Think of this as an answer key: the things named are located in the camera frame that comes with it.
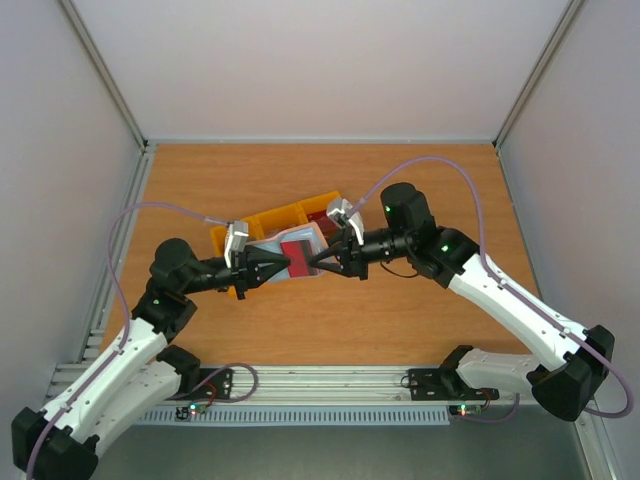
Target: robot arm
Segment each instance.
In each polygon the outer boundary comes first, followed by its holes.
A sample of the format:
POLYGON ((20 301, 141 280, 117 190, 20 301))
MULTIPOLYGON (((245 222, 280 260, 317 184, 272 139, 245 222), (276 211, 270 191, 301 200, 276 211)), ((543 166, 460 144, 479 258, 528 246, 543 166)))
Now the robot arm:
POLYGON ((470 346, 458 347, 440 367, 451 398, 456 398, 456 385, 461 383, 477 389, 531 392, 550 413, 563 420, 575 420, 608 370, 567 334, 575 334, 607 359, 613 352, 613 335, 602 326, 586 330, 563 317, 509 278, 487 257, 497 279, 488 275, 478 245, 458 230, 437 226, 424 194, 413 185, 391 185, 382 192, 381 200, 388 228, 358 233, 354 230, 361 228, 362 219, 348 217, 348 203, 334 205, 328 214, 343 227, 342 233, 332 239, 328 250, 312 258, 310 265, 365 280, 370 263, 407 258, 419 275, 478 305, 532 353, 497 355, 470 346), (338 265, 324 261, 330 257, 335 257, 338 265), (555 318, 564 330, 553 328, 504 288, 505 284, 555 318))
POLYGON ((51 422, 47 441, 36 457, 35 478, 86 480, 109 445, 148 408, 192 391, 200 361, 169 346, 196 311, 186 295, 235 287, 238 299, 244 299, 247 290, 260 287, 290 264, 283 255, 245 247, 244 233, 240 223, 231 226, 227 243, 232 246, 225 248, 224 258, 200 261, 178 238, 158 247, 151 279, 132 311, 127 342, 121 345, 123 328, 65 392, 39 412, 25 408, 14 418, 13 459, 18 468, 26 471, 38 437, 51 422), (106 361, 108 365, 100 371, 106 361), (71 402, 88 379, 92 381, 71 402))

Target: white wall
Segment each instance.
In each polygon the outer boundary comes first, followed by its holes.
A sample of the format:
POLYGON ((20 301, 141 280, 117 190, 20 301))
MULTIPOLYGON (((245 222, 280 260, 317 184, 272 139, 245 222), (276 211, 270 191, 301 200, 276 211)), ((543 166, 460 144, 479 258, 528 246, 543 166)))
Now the white wall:
POLYGON ((493 140, 567 0, 76 0, 144 134, 493 140))
POLYGON ((0 478, 69 361, 136 146, 56 2, 0 4, 0 478))
MULTIPOLYGON (((503 149, 546 300, 616 335, 614 361, 640 390, 640 3, 587 3, 503 149)), ((610 378, 597 400, 623 394, 610 378)), ((607 430, 638 478, 640 408, 607 430)))

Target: black mounting plate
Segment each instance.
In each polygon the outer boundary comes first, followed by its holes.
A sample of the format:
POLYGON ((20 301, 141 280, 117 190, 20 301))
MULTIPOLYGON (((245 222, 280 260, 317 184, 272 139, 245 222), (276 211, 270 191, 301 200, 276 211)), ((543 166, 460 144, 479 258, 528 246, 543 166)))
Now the black mounting plate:
MULTIPOLYGON (((411 400, 460 400, 463 402, 486 400, 487 396, 482 390, 476 390, 466 385, 462 387, 456 396, 449 394, 441 379, 442 371, 439 368, 412 368, 407 371, 403 386, 409 388, 411 400)), ((500 393, 494 388, 483 389, 491 400, 498 400, 500 393)))
MULTIPOLYGON (((215 368, 200 368, 200 372, 198 374, 198 381, 196 385, 204 380, 207 375, 212 373, 215 368)), ((216 396, 213 400, 215 403, 217 400, 228 400, 231 397, 231 389, 233 388, 233 370, 227 368, 222 372, 214 375, 209 383, 213 385, 216 389, 216 396)), ((207 385, 203 385, 195 392, 191 392, 190 394, 180 398, 180 400, 203 400, 209 398, 209 393, 211 392, 211 388, 207 385)))

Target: orange container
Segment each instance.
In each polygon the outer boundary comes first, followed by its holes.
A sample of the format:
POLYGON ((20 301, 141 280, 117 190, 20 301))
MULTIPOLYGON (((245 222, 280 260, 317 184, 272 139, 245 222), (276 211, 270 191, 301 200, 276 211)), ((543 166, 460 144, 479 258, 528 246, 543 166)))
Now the orange container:
MULTIPOLYGON (((327 205, 339 197, 340 193, 333 191, 245 217, 242 220, 249 225, 249 240, 263 240, 287 228, 297 227, 312 221, 317 221, 324 233, 331 233, 335 227, 324 218, 324 213, 327 210, 327 205)), ((224 239, 227 235, 226 227, 214 227, 210 230, 210 235, 214 253, 216 256, 222 256, 224 239)), ((229 294, 235 297, 235 289, 230 288, 229 294)))

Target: wooden table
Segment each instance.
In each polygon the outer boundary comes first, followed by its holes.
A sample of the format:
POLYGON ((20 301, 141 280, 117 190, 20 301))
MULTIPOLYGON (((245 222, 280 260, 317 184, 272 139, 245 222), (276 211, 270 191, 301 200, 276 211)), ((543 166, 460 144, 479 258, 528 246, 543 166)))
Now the wooden table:
MULTIPOLYGON (((160 145, 144 195, 223 219, 235 219, 331 190, 355 203, 403 160, 447 156, 466 168, 486 217, 488 251, 515 280, 534 283, 498 159, 490 145, 160 145)), ((452 168, 423 163, 393 182, 422 190, 436 220, 477 239, 469 190, 452 168)), ((368 229, 384 226, 379 197, 362 210, 368 229)), ((149 278, 156 247, 182 237, 199 257, 213 248, 208 226, 157 209, 141 211, 122 275, 130 306, 149 278)), ((410 273, 404 260, 390 267, 410 273)), ((191 296, 198 306, 176 344, 203 364, 436 364, 458 344, 496 352, 524 346, 475 305, 424 278, 402 279, 370 267, 368 281, 332 274, 251 290, 237 301, 216 292, 191 296)), ((122 326, 113 309, 110 342, 122 326)))

